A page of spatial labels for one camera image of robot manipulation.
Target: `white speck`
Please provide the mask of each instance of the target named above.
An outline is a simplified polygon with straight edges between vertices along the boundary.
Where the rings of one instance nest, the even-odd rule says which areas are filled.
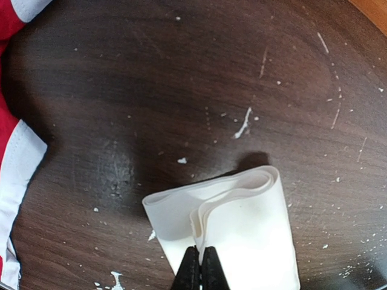
[[[155,230],[152,230],[151,235],[148,238],[148,241],[153,240],[155,237],[156,237],[156,232]]]
[[[114,272],[114,271],[112,271],[111,274],[115,278],[115,287],[111,288],[111,290],[123,290],[123,288],[121,286],[121,283],[120,283],[120,276],[121,276],[121,274],[117,273],[117,272]]]
[[[317,32],[317,36],[318,36],[319,39],[321,40],[322,46],[325,48],[325,52],[326,52],[326,53],[329,53],[329,49],[328,49],[327,45],[325,44],[325,41],[324,41],[324,39],[322,38],[322,36],[321,36],[321,34],[320,34],[319,32]]]
[[[261,72],[259,73],[259,78],[262,78],[262,76],[264,75],[266,56],[267,56],[267,47],[265,48],[264,56],[262,58]]]
[[[337,108],[336,116],[334,116],[334,120],[333,120],[331,129],[334,129],[334,126],[336,125],[337,118],[339,118],[339,114],[340,114],[340,108],[341,108],[341,102],[339,103],[339,107]]]
[[[364,138],[364,142],[363,142],[362,148],[359,150],[360,153],[359,153],[359,156],[357,157],[357,162],[360,161],[360,157],[362,156],[363,149],[364,149],[364,145],[365,145],[365,142],[367,141],[367,138],[368,138],[368,137],[365,137],[365,138]]]
[[[237,133],[234,134],[234,139],[239,139],[243,133],[243,131],[247,128],[249,125],[249,116],[252,112],[252,107],[249,107],[246,112],[246,116],[244,117],[244,122],[242,124],[242,127],[239,129]]]
[[[178,161],[177,161],[177,163],[179,163],[179,164],[187,164],[187,158],[180,158]]]

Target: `white fabric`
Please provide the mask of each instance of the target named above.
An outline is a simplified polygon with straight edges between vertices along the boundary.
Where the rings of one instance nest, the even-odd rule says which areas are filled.
[[[0,168],[0,281],[18,289],[20,265],[10,240],[28,183],[41,162],[47,145],[23,122],[15,127]]]
[[[19,19],[30,22],[35,18],[52,0],[11,0],[13,9]]]
[[[299,290],[281,178],[262,166],[143,200],[176,274],[185,250],[214,246],[231,290]]]

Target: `white napkin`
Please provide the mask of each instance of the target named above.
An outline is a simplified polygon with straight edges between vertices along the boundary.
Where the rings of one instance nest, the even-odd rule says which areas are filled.
[[[231,290],[299,290],[281,178],[262,166],[144,198],[176,274],[184,253],[215,247]]]

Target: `red fabric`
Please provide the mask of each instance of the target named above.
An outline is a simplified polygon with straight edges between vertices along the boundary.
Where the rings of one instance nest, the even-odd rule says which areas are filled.
[[[18,32],[24,23],[16,15],[10,0],[0,0],[0,61],[9,39]],[[9,112],[1,93],[1,63],[0,63],[0,163],[4,156],[7,142],[16,127],[18,120]]]

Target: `wood grain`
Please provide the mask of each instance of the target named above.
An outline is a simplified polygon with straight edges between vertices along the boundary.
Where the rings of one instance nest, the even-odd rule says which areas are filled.
[[[387,283],[386,47],[344,0],[54,1],[3,59],[50,145],[13,231],[21,289],[168,289],[141,199],[267,162],[302,289]]]
[[[379,29],[387,35],[387,1],[386,0],[350,0]]]

